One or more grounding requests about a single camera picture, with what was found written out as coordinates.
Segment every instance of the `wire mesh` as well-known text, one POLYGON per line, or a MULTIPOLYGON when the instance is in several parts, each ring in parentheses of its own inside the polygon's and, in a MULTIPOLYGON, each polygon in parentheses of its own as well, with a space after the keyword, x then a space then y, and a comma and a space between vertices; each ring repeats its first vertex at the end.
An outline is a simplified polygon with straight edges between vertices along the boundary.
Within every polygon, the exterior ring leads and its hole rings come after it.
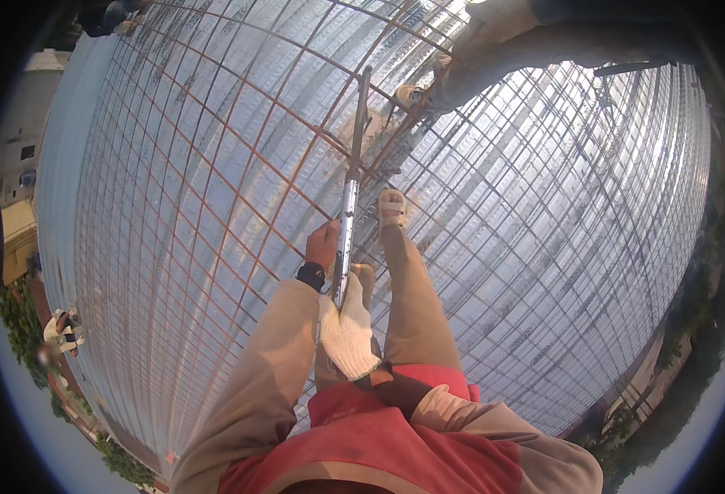
POLYGON ((308 234, 339 211, 367 64, 355 247, 377 271, 380 345, 391 295, 372 204, 386 186, 407 197, 408 235, 482 400, 559 434, 651 337, 702 218, 709 127, 693 70, 521 70, 397 136, 390 95, 430 83, 464 6, 158 2, 121 38, 81 172, 81 361, 166 478, 308 234))

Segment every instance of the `white sandal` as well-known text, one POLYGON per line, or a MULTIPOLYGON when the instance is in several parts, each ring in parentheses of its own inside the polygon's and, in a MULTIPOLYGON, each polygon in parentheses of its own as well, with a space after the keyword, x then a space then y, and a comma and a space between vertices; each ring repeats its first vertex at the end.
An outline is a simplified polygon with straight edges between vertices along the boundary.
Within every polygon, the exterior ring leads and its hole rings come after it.
POLYGON ((404 195, 395 189, 385 189, 379 193, 379 236, 381 237, 381 229, 391 224, 397 224, 403 227, 407 224, 406 218, 407 201, 404 195), (386 201, 386 198, 397 198, 397 202, 386 201), (398 211, 400 214, 395 216, 383 216, 383 211, 398 211))

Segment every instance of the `window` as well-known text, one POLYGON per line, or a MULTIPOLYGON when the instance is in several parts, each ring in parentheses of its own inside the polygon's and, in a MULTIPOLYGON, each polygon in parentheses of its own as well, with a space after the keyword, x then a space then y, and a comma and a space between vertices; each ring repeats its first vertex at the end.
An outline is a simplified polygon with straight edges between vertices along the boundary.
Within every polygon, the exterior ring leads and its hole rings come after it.
POLYGON ((32 158, 35 153, 36 146, 26 145, 22 148, 22 151, 20 152, 20 160, 27 160, 28 158, 32 158))

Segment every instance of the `worker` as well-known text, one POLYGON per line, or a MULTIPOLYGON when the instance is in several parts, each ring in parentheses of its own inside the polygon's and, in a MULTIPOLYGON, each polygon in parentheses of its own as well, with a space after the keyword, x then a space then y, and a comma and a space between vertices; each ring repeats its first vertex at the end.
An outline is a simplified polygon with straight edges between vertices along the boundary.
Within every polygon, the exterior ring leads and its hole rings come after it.
MULTIPOLYGON (((463 107, 507 74, 528 67, 567 60, 585 68, 704 61, 667 0, 486 0, 465 10, 469 25, 456 36, 453 56, 438 52, 432 61, 435 87, 426 99, 436 112, 463 107)), ((403 84, 395 99, 412 108, 426 91, 403 84)))
POLYGON ((404 195, 383 191, 378 214, 393 294, 385 360, 371 351, 357 276, 340 311, 320 294, 338 243, 338 222, 328 222, 308 237, 296 279, 272 294, 175 466, 174 492, 601 492, 601 469, 584 448, 546 436, 504 403, 472 399, 442 303, 404 231, 404 195), (343 375, 316 379, 310 430, 289 438, 317 326, 343 375))
POLYGON ((69 352, 77 357, 77 346, 85 343, 82 335, 83 327, 75 322, 77 310, 71 307, 68 311, 57 309, 53 317, 44 326, 44 342, 40 346, 39 360, 48 365, 60 353, 69 352))
POLYGON ((150 5, 150 1, 143 0, 81 0, 77 22, 91 38, 113 33, 131 34, 143 20, 142 16, 150 5), (130 19, 138 10, 138 16, 130 19))

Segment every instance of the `knit glove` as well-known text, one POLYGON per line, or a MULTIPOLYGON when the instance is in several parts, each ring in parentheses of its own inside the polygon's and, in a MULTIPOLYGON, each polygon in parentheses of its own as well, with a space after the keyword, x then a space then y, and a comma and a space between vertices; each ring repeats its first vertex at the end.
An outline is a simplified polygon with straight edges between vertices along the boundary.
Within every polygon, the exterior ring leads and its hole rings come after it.
POLYGON ((381 359, 370 351, 370 314, 363 307, 363 287, 354 273, 349 273, 343 310, 332 298, 322 295, 318 300, 321 328, 318 340, 327 356, 350 381, 357 381, 373 372, 381 359))

